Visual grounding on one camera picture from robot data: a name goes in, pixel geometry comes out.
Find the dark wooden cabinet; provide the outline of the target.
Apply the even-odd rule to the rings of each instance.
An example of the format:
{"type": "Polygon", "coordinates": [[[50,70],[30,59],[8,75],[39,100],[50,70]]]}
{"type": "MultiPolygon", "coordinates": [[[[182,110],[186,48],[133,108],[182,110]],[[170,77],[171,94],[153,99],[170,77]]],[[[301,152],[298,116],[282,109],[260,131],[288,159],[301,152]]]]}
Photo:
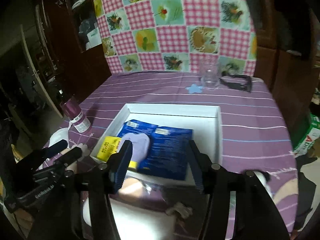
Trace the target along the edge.
{"type": "Polygon", "coordinates": [[[270,89],[289,132],[308,111],[318,83],[318,0],[247,0],[257,33],[254,75],[270,89]]]}

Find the blue wipes packet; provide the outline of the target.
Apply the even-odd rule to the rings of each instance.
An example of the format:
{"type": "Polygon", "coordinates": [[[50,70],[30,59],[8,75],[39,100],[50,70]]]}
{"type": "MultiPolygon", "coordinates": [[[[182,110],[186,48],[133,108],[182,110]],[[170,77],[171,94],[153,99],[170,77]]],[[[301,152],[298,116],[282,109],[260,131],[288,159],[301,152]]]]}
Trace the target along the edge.
{"type": "Polygon", "coordinates": [[[191,129],[158,126],[132,119],[125,122],[118,137],[122,138],[126,133],[144,133],[150,138],[148,155],[138,164],[138,169],[133,171],[167,179],[185,180],[185,149],[189,140],[193,138],[191,129]]]}

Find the green white cardboard box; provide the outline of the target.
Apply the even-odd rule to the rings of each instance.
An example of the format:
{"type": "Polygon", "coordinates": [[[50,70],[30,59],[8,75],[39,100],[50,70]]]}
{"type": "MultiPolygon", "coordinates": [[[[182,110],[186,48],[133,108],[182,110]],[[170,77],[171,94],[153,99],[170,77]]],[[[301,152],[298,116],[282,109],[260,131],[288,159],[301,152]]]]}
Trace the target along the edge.
{"type": "Polygon", "coordinates": [[[319,138],[319,117],[309,113],[306,120],[308,121],[307,128],[303,128],[303,134],[293,148],[295,158],[306,155],[319,138]]]}

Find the yellow tissue pack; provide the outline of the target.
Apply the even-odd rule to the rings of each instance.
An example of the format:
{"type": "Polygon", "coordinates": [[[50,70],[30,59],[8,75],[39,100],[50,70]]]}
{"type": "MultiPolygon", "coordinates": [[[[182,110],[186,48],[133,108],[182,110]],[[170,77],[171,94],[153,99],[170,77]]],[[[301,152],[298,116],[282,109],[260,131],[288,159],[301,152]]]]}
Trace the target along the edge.
{"type": "MultiPolygon", "coordinates": [[[[120,137],[111,137],[108,136],[104,139],[104,142],[97,154],[97,158],[102,161],[108,161],[112,154],[118,153],[118,146],[121,141],[120,137]]],[[[130,161],[129,168],[132,170],[138,169],[138,164],[130,161]]]]}

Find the white face mask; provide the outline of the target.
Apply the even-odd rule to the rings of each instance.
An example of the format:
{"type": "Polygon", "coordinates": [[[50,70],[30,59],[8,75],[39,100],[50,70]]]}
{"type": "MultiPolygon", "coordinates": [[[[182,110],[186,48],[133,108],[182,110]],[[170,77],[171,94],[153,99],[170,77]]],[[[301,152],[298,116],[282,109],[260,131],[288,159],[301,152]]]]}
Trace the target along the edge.
{"type": "Polygon", "coordinates": [[[55,143],[60,140],[67,141],[67,147],[69,147],[69,136],[68,136],[68,127],[58,129],[49,139],[49,147],[53,146],[55,143]]]}

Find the clear drinking glass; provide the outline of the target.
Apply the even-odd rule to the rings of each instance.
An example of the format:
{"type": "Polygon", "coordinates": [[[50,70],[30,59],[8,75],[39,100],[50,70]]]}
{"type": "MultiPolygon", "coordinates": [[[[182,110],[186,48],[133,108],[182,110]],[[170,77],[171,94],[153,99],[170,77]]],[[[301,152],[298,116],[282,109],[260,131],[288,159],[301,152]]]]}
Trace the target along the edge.
{"type": "Polygon", "coordinates": [[[199,61],[200,81],[203,87],[217,88],[220,83],[220,65],[216,57],[207,56],[199,61]]]}

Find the pink checkered chair cover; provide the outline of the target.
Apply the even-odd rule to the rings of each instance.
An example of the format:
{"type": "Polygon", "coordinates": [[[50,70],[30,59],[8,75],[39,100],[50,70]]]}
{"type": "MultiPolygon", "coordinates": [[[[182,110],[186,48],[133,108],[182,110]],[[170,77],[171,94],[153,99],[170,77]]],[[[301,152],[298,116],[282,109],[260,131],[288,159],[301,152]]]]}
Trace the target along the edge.
{"type": "Polygon", "coordinates": [[[112,74],[198,73],[202,64],[253,75],[257,37],[246,0],[93,0],[112,74]]]}

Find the plush dog in plaid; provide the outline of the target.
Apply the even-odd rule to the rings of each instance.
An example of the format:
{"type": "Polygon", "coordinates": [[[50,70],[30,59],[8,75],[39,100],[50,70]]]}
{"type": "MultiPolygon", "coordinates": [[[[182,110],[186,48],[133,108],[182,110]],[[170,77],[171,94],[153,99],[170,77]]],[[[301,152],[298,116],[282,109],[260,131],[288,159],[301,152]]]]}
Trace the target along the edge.
{"type": "Polygon", "coordinates": [[[167,215],[173,232],[167,239],[267,239],[277,208],[263,187],[270,176],[261,171],[228,173],[210,178],[208,187],[159,186],[150,195],[149,209],[167,215]]]}

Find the purple patterned tablecloth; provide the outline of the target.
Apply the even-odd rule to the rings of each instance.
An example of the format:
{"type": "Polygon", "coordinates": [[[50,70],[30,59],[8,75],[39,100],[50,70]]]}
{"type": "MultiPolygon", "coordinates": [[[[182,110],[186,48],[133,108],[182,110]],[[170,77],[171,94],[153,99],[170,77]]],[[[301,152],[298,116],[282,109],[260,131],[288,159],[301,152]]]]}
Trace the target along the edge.
{"type": "Polygon", "coordinates": [[[258,169],[270,175],[268,186],[276,198],[276,207],[285,223],[286,235],[274,230],[267,239],[290,239],[295,223],[298,185],[296,161],[285,121],[268,88],[253,78],[252,92],[201,86],[194,73],[136,72],[112,75],[80,107],[92,123],[92,129],[80,135],[68,132],[70,147],[87,145],[92,152],[98,139],[126,103],[218,106],[222,120],[222,166],[240,173],[258,169]]]}

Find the white shallow box tray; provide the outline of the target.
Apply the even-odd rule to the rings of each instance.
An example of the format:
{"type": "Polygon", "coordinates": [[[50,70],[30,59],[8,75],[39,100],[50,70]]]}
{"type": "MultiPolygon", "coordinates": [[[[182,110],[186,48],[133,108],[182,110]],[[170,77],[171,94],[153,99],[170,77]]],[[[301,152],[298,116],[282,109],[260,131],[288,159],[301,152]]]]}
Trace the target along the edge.
{"type": "Polygon", "coordinates": [[[143,143],[147,152],[133,154],[139,168],[129,168],[127,176],[162,186],[194,186],[185,156],[189,140],[213,163],[222,163],[222,120],[218,106],[126,103],[105,129],[90,156],[97,163],[106,137],[130,139],[135,147],[138,135],[149,137],[143,143]]]}

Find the purple pump bottle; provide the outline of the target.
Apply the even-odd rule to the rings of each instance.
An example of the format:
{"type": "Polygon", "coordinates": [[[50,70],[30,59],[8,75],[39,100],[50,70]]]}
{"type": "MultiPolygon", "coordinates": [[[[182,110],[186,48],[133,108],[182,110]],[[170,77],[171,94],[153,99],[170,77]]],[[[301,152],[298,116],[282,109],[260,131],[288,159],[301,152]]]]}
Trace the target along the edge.
{"type": "Polygon", "coordinates": [[[62,89],[59,90],[59,94],[61,96],[60,107],[69,119],[71,125],[74,126],[79,133],[87,132],[91,127],[91,122],[80,108],[75,97],[62,89]]]}

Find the white paper towel roll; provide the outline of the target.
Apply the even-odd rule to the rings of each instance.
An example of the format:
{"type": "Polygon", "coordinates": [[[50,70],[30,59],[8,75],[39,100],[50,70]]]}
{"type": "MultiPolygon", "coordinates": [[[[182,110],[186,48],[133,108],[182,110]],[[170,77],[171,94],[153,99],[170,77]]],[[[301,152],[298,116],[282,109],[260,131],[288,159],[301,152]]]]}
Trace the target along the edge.
{"type": "Polygon", "coordinates": [[[126,177],[109,199],[121,239],[174,239],[176,216],[166,214],[158,185],[126,177]]]}

